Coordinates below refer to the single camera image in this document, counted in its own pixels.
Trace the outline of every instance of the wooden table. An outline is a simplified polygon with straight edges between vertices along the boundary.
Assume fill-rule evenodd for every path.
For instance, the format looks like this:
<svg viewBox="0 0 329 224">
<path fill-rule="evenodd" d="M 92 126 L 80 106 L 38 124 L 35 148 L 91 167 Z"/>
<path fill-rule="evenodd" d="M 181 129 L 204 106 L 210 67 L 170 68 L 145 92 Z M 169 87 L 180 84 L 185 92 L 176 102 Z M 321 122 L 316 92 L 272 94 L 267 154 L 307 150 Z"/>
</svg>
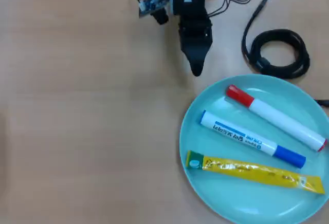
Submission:
<svg viewBox="0 0 329 224">
<path fill-rule="evenodd" d="M 0 0 L 0 222 L 229 223 L 187 183 L 178 134 L 206 86 L 251 72 L 240 41 L 259 2 L 212 20 L 214 42 L 194 78 L 177 19 L 140 20 L 135 0 Z M 329 97 L 328 2 L 270 0 L 248 37 L 300 33 L 312 64 L 293 82 L 315 98 Z M 264 54 L 293 60 L 280 44 Z M 307 223 L 328 223 L 328 208 Z"/>
</svg>

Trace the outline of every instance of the light blue plate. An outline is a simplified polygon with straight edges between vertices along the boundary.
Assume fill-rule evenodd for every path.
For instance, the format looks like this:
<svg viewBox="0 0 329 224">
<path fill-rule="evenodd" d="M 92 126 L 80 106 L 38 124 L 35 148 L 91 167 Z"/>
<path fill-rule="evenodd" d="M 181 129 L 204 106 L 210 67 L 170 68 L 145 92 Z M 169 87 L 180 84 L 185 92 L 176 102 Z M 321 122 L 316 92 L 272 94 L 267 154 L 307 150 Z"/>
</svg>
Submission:
<svg viewBox="0 0 329 224">
<path fill-rule="evenodd" d="M 325 204 L 329 196 L 329 147 L 325 147 L 320 153 L 313 152 L 306 145 L 228 99 L 225 97 L 225 89 L 230 84 L 285 112 L 324 137 L 329 137 L 328 117 L 300 88 L 286 81 L 258 74 L 224 79 L 205 89 L 193 101 L 181 125 L 180 157 L 192 187 L 213 211 L 235 223 L 292 224 L 306 220 Z M 299 170 L 202 127 L 199 120 L 204 109 L 306 156 L 305 166 Z M 213 172 L 187 170 L 185 160 L 188 150 L 317 175 L 322 179 L 326 195 L 264 185 Z"/>
</svg>

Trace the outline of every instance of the white marker barrel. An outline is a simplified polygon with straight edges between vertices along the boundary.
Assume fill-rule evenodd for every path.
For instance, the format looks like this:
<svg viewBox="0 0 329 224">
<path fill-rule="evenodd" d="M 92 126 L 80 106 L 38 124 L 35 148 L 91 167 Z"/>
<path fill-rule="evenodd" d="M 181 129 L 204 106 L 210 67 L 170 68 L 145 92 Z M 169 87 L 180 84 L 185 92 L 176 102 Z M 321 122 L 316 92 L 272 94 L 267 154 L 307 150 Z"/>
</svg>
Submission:
<svg viewBox="0 0 329 224">
<path fill-rule="evenodd" d="M 200 124 L 224 135 L 232 140 L 251 146 L 256 150 L 267 153 L 270 156 L 280 158 L 298 168 L 302 168 L 306 158 L 293 151 L 277 145 L 275 142 L 263 138 L 251 131 L 223 120 L 207 111 L 204 111 Z"/>
<path fill-rule="evenodd" d="M 228 87 L 226 95 L 245 105 L 253 113 L 305 143 L 315 151 L 321 151 L 327 143 L 327 139 L 320 134 L 312 131 L 265 102 L 250 96 L 234 85 Z"/>
</svg>

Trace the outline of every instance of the marker label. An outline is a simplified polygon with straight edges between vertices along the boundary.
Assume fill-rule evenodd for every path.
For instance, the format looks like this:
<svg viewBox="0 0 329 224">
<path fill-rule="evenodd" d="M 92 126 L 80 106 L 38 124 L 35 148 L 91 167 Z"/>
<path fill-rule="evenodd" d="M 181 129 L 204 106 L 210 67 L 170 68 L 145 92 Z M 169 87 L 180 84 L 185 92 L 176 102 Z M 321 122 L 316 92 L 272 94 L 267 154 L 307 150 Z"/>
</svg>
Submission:
<svg viewBox="0 0 329 224">
<path fill-rule="evenodd" d="M 213 129 L 218 132 L 221 133 L 222 135 L 229 137 L 229 138 L 233 138 L 239 142 L 245 143 L 251 147 L 257 148 L 259 150 L 262 150 L 262 141 L 260 141 L 259 139 L 253 138 L 251 136 L 246 136 L 243 132 L 233 129 L 230 126 L 224 125 L 218 121 L 215 122 Z"/>
</svg>

